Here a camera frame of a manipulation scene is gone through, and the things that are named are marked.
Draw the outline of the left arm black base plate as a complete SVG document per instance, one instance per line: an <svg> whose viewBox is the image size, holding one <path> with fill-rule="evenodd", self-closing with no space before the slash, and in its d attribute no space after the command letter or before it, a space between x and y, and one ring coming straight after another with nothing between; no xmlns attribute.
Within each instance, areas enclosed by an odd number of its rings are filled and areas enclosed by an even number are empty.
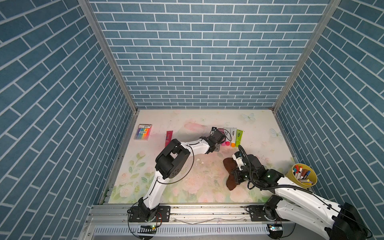
<svg viewBox="0 0 384 240"><path fill-rule="evenodd" d="M144 222L156 222L158 218L158 222L169 222L171 207L170 206L158 206L153 210L144 212L138 206L133 206L127 210L129 214L129 222L130 223L144 223Z"/></svg>

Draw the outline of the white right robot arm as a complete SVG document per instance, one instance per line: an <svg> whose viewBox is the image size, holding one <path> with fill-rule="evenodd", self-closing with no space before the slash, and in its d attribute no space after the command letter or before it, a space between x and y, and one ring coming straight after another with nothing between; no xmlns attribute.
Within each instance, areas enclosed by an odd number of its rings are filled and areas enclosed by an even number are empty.
<svg viewBox="0 0 384 240"><path fill-rule="evenodd" d="M282 173L266 169L253 155L236 152L223 164L229 173L229 190L246 182L249 190L257 188L272 193L263 206L269 221L288 220L326 240L366 240L373 236L353 205L322 198Z"/></svg>

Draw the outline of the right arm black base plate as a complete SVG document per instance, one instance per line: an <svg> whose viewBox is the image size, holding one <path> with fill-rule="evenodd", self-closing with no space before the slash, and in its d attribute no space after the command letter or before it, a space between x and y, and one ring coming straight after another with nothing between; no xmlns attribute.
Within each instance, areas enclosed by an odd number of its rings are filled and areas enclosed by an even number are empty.
<svg viewBox="0 0 384 240"><path fill-rule="evenodd" d="M280 218L276 213L266 211L264 205L250 205L245 207L252 222L289 222L289 220Z"/></svg>

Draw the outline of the red toothpaste tube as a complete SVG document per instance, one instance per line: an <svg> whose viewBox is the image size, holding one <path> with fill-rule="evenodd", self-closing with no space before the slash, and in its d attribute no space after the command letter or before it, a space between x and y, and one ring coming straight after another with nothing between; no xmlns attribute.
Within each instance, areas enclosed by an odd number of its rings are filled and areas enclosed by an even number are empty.
<svg viewBox="0 0 384 240"><path fill-rule="evenodd" d="M165 147L172 141L173 131L166 132Z"/></svg>

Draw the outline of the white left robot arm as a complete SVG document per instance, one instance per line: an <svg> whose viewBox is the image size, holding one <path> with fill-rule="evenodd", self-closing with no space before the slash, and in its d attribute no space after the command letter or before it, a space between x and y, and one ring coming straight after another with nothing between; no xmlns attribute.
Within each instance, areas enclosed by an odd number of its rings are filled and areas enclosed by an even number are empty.
<svg viewBox="0 0 384 240"><path fill-rule="evenodd" d="M151 220L159 207L161 196L171 179L176 177L184 167L190 155L209 154L224 143L226 135L215 130L207 137L200 137L192 142L171 142L156 157L155 175L147 194L138 200L138 207L147 221Z"/></svg>

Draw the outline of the brown wiping cloth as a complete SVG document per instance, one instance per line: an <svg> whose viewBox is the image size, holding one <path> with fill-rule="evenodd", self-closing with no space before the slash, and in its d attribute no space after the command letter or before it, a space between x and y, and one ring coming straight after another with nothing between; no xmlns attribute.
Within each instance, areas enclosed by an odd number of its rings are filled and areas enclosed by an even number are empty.
<svg viewBox="0 0 384 240"><path fill-rule="evenodd" d="M235 176L233 175L233 171L238 169L238 165L237 165L235 160L233 160L232 158L225 158L223 160L223 164L224 164L225 169L229 173L229 177L227 179L226 185L227 185L227 188L230 191L232 191L233 189L235 189L236 186L238 186L242 182L244 182L244 180L237 181L235 179Z"/></svg>

